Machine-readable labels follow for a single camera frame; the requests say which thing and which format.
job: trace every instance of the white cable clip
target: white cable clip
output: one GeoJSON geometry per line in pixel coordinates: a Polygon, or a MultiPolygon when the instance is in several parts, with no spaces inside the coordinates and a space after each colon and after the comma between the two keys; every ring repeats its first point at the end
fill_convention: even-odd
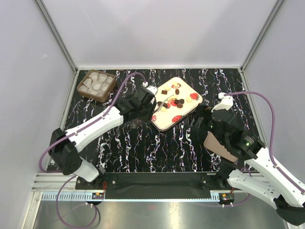
{"type": "Polygon", "coordinates": [[[147,82],[147,81],[146,81],[146,82],[143,82],[143,83],[142,83],[142,86],[143,86],[143,87],[147,87],[147,86],[148,86],[148,82],[147,82]]]}

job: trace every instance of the cable connector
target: cable connector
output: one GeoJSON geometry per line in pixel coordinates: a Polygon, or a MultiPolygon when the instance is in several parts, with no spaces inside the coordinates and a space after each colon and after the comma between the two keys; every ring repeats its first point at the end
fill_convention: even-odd
{"type": "Polygon", "coordinates": [[[225,97],[224,94],[225,94],[225,93],[220,92],[220,93],[218,94],[218,98],[219,98],[219,99],[223,99],[223,98],[225,97]]]}
{"type": "Polygon", "coordinates": [[[148,82],[147,82],[147,81],[146,81],[146,82],[143,82],[143,83],[142,83],[142,86],[143,86],[143,87],[147,87],[147,86],[148,86],[148,82]]]}

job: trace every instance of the food item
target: food item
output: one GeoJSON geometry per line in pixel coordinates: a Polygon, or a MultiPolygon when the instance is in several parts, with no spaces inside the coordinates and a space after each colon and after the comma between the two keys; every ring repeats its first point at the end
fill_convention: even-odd
{"type": "Polygon", "coordinates": [[[99,91],[99,92],[96,94],[96,96],[101,97],[104,93],[105,93],[105,92],[99,91]]]}
{"type": "Polygon", "coordinates": [[[163,103],[163,107],[165,107],[167,109],[168,105],[166,103],[163,103]]]}
{"type": "Polygon", "coordinates": [[[87,92],[88,88],[85,85],[82,85],[82,86],[79,87],[78,90],[81,91],[81,92],[87,92]]]}
{"type": "Polygon", "coordinates": [[[94,81],[91,83],[91,88],[94,89],[94,90],[99,90],[100,86],[101,86],[101,82],[99,81],[94,81]]]}
{"type": "Polygon", "coordinates": [[[108,89],[109,86],[110,86],[109,83],[103,83],[103,84],[100,86],[100,90],[101,90],[102,92],[105,92],[105,91],[108,89]]]}
{"type": "Polygon", "coordinates": [[[107,79],[107,75],[100,73],[97,77],[97,81],[104,82],[107,79]]]}
{"type": "Polygon", "coordinates": [[[172,106],[177,106],[177,104],[175,104],[174,100],[172,100],[172,101],[170,102],[170,104],[171,104],[172,106]]]}
{"type": "Polygon", "coordinates": [[[173,123],[178,122],[181,118],[182,118],[182,115],[177,115],[172,119],[172,122],[173,123]]]}
{"type": "Polygon", "coordinates": [[[93,73],[91,73],[91,74],[89,75],[89,78],[91,78],[92,81],[96,81],[97,78],[98,78],[98,75],[99,75],[99,73],[93,72],[93,73]]]}
{"type": "Polygon", "coordinates": [[[86,79],[83,84],[86,85],[88,88],[91,88],[92,79],[88,78],[86,79]]]}
{"type": "Polygon", "coordinates": [[[193,94],[190,94],[190,97],[191,97],[192,99],[194,99],[194,100],[198,100],[199,94],[193,93],[193,94]]]}
{"type": "Polygon", "coordinates": [[[113,78],[111,76],[108,76],[104,83],[111,83],[113,81],[113,78]]]}
{"type": "Polygon", "coordinates": [[[96,91],[96,90],[94,90],[94,89],[92,89],[92,88],[89,88],[88,91],[87,91],[87,93],[93,94],[93,95],[96,95],[98,92],[99,92],[99,91],[96,91]]]}
{"type": "Polygon", "coordinates": [[[181,84],[177,83],[177,85],[175,86],[174,84],[172,84],[172,88],[180,88],[181,84]]]}

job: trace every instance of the metal floor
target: metal floor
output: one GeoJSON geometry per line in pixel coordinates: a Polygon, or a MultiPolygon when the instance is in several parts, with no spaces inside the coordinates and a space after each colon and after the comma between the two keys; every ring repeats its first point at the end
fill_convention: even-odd
{"type": "MultiPolygon", "coordinates": [[[[236,194],[236,202],[245,198],[236,194]]],[[[66,222],[85,226],[94,216],[88,206],[71,211],[80,202],[59,202],[66,222]]],[[[100,222],[96,229],[287,229],[276,211],[263,201],[250,197],[241,206],[222,208],[216,203],[104,202],[98,205],[100,222]]],[[[34,229],[66,229],[56,215],[54,201],[42,201],[34,229]]]]}

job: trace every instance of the white wall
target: white wall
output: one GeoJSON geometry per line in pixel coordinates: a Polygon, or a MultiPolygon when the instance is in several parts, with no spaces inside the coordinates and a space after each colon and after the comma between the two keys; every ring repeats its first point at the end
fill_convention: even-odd
{"type": "Polygon", "coordinates": [[[72,71],[33,0],[1,4],[0,34],[0,222],[17,229],[72,71]]]}
{"type": "Polygon", "coordinates": [[[43,0],[79,67],[241,66],[276,0],[43,0]]]}
{"type": "MultiPolygon", "coordinates": [[[[251,90],[267,96],[275,108],[274,155],[305,182],[305,1],[286,1],[246,69],[251,90]]],[[[270,136],[271,114],[264,101],[255,103],[270,136]]]]}

